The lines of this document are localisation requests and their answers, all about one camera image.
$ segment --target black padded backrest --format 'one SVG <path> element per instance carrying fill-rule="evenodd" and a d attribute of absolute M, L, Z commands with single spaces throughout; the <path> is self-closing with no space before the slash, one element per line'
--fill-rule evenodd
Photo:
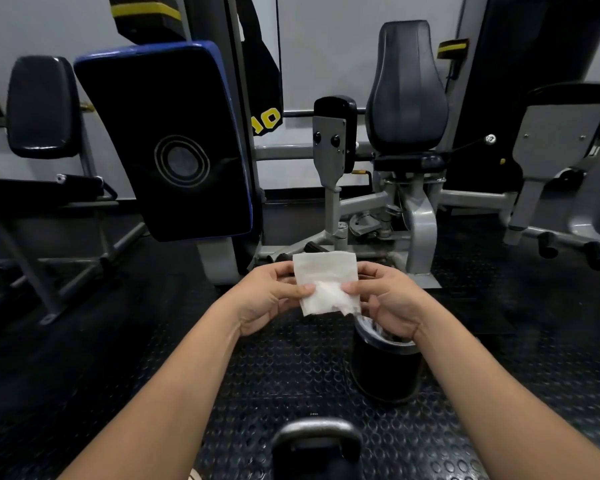
<path fill-rule="evenodd" d="M 9 147 L 24 158 L 56 159 L 80 152 L 80 99 L 64 57 L 27 55 L 11 71 L 7 97 Z"/>
<path fill-rule="evenodd" d="M 430 150 L 440 142 L 447 117 L 447 96 L 433 59 L 429 23 L 385 23 L 367 103 L 369 142 L 381 153 Z"/>

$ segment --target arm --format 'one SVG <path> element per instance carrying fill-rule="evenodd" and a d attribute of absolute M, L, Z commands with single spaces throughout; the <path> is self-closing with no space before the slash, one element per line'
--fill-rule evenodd
<path fill-rule="evenodd" d="M 186 479 L 238 338 L 313 292 L 284 277 L 292 271 L 261 266 L 216 301 L 60 479 Z"/>
<path fill-rule="evenodd" d="M 600 450 L 531 394 L 400 271 L 359 263 L 343 289 L 385 329 L 412 338 L 494 480 L 600 479 Z"/>

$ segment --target folded white paper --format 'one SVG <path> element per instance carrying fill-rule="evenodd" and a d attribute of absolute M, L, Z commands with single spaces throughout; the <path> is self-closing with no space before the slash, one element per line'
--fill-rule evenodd
<path fill-rule="evenodd" d="M 358 280 L 356 255 L 344 251 L 294 254 L 294 273 L 299 285 L 315 284 L 315 292 L 300 300 L 304 316 L 329 312 L 360 313 L 360 297 L 340 289 Z"/>

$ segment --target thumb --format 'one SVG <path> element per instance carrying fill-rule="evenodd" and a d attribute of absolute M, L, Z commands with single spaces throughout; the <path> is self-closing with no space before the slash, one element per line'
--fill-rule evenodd
<path fill-rule="evenodd" d="M 342 290 L 348 294 L 380 296 L 389 291 L 389 284 L 384 280 L 360 280 L 342 284 Z"/>
<path fill-rule="evenodd" d="M 315 291 L 315 285 L 292 285 L 289 283 L 274 282 L 271 293 L 278 299 L 305 298 Z"/>

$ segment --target hand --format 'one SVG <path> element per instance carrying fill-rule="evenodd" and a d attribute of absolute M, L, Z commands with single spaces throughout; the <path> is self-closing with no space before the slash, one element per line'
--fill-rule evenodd
<path fill-rule="evenodd" d="M 429 293 L 396 268 L 359 262 L 360 281 L 342 290 L 360 295 L 362 313 L 386 331 L 412 340 L 431 307 L 441 306 Z"/>
<path fill-rule="evenodd" d="M 236 316 L 241 336 L 257 332 L 276 315 L 300 306 L 300 298 L 313 293 L 315 285 L 296 285 L 296 279 L 289 276 L 293 270 L 293 261 L 259 266 L 218 300 Z"/>

